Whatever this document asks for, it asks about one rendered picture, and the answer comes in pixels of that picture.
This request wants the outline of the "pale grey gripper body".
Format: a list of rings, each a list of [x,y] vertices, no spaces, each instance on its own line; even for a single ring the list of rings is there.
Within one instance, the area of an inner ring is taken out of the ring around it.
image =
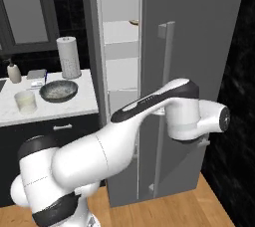
[[[210,144],[210,141],[208,139],[203,139],[198,145],[197,147],[202,147],[202,146],[207,146]]]

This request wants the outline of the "grey fridge door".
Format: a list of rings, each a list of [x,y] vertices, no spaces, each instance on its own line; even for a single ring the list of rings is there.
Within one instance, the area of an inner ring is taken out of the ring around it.
[[[165,40],[158,26],[175,22],[169,80],[188,78],[199,95],[216,101],[241,0],[142,0],[140,94],[162,86]],[[139,130],[138,198],[152,199],[160,115],[151,114]],[[206,146],[205,134],[187,142],[170,138],[164,122],[157,197],[194,189]]]

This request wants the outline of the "grey fridge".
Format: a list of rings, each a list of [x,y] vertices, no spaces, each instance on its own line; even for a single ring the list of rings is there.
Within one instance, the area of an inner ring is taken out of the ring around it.
[[[114,108],[142,97],[140,94],[142,0],[83,0],[90,69],[100,124]],[[138,20],[138,26],[129,20]],[[112,206],[142,202],[138,198],[138,150],[128,168],[107,180]]]

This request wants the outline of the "dark ice bowl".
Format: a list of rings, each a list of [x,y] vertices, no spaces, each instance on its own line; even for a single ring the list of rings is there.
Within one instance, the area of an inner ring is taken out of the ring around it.
[[[64,103],[78,93],[79,86],[72,81],[53,81],[44,85],[39,95],[48,103]]]

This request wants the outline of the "glass of lemonade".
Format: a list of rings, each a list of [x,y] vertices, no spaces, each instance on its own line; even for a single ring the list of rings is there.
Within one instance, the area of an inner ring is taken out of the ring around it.
[[[19,92],[14,99],[21,114],[32,114],[37,109],[36,98],[31,91]]]

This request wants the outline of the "white paper towel roll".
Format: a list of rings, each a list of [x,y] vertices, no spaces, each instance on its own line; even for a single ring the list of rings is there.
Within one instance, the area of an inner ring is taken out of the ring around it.
[[[66,80],[77,79],[82,75],[75,37],[67,36],[56,40],[62,68],[62,77]]]

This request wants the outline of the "black drawer front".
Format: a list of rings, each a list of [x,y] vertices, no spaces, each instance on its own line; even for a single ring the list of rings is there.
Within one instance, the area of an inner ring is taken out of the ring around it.
[[[53,130],[54,125],[71,124],[68,129]],[[0,148],[19,147],[22,142],[38,135],[52,135],[58,145],[64,145],[74,139],[91,134],[100,128],[100,119],[97,113],[78,115],[65,118],[22,123],[0,127]]]

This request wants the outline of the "grey sponge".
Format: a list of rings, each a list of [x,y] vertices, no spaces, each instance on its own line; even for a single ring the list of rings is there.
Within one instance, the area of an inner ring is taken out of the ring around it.
[[[43,79],[47,74],[47,71],[45,69],[41,70],[31,70],[27,74],[28,80],[36,80],[36,79]]]

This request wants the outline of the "beige soap dispenser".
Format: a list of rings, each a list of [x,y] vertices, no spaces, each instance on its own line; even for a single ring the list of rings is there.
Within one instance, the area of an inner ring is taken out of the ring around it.
[[[7,73],[13,84],[19,84],[22,81],[21,72],[18,66],[13,64],[11,60],[9,60],[9,65],[7,66]]]

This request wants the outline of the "dark framed window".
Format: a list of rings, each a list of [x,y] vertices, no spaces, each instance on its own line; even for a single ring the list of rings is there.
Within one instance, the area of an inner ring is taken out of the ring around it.
[[[57,49],[54,0],[0,0],[0,54]]]

